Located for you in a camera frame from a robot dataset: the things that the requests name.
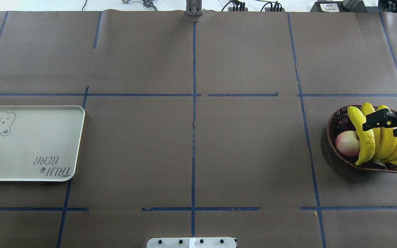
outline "tray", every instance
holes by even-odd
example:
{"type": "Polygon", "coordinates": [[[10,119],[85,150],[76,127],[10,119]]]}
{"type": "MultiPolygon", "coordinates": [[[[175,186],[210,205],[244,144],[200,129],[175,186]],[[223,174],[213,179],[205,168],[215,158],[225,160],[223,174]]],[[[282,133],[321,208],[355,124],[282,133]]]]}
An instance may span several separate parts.
{"type": "Polygon", "coordinates": [[[385,166],[378,165],[377,163],[373,163],[372,161],[368,161],[363,163],[360,166],[355,165],[356,159],[354,161],[351,160],[349,157],[343,157],[336,149],[335,147],[335,139],[336,135],[334,133],[334,125],[335,123],[343,117],[347,116],[347,108],[349,106],[354,106],[356,108],[361,109],[362,105],[357,105],[357,104],[351,104],[351,105],[346,105],[343,107],[338,108],[329,118],[327,121],[327,141],[329,143],[330,149],[333,151],[333,153],[340,158],[343,162],[345,162],[347,165],[359,169],[359,170],[364,170],[364,171],[376,171],[376,172],[386,172],[386,173],[397,173],[397,165],[392,165],[390,163],[386,164],[385,166]]]}
{"type": "Polygon", "coordinates": [[[0,106],[0,181],[71,179],[84,119],[80,106],[0,106]]]}

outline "metal clamp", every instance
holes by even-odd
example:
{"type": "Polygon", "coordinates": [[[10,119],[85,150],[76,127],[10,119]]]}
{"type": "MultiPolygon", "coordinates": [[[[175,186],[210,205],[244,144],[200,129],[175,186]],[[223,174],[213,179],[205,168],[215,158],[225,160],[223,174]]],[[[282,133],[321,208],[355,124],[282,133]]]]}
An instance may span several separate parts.
{"type": "Polygon", "coordinates": [[[187,16],[200,16],[202,12],[202,0],[186,0],[187,16]]]}

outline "white bracket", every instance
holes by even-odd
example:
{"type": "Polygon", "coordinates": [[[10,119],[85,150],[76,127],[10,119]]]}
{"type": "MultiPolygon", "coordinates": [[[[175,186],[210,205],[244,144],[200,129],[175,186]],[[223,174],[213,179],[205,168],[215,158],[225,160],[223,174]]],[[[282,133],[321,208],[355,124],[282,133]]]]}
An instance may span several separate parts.
{"type": "Polygon", "coordinates": [[[202,0],[186,0],[187,16],[200,16],[202,12],[202,0]]]}
{"type": "Polygon", "coordinates": [[[237,248],[231,237],[152,238],[146,248],[237,248]]]}

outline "sticker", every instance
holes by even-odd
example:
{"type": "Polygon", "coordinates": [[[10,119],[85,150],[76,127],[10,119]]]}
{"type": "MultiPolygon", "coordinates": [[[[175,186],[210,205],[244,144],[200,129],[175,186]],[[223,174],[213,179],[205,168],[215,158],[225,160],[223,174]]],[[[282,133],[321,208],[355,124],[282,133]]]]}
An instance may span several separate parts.
{"type": "Polygon", "coordinates": [[[319,6],[324,12],[339,12],[339,8],[336,3],[320,3],[319,6]]]}

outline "basket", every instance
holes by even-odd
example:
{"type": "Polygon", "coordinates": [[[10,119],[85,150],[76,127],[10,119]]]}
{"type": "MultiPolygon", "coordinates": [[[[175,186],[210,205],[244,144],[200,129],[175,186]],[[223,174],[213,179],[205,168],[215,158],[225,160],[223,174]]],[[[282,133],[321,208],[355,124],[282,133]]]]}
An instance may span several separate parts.
{"type": "Polygon", "coordinates": [[[352,158],[352,157],[344,157],[342,156],[336,149],[335,147],[335,139],[337,137],[337,133],[334,132],[334,126],[336,122],[343,117],[347,116],[347,108],[349,106],[354,106],[356,108],[361,109],[361,105],[346,105],[343,107],[338,108],[329,118],[329,121],[327,122],[327,141],[329,143],[330,148],[332,149],[333,153],[339,157],[340,160],[345,162],[347,165],[359,169],[359,170],[364,170],[364,171],[377,171],[377,172],[387,172],[387,173],[397,173],[397,165],[392,165],[392,164],[386,164],[385,166],[378,165],[377,163],[374,163],[372,161],[368,161],[363,163],[360,166],[355,165],[355,162],[357,160],[357,157],[352,158]]]}

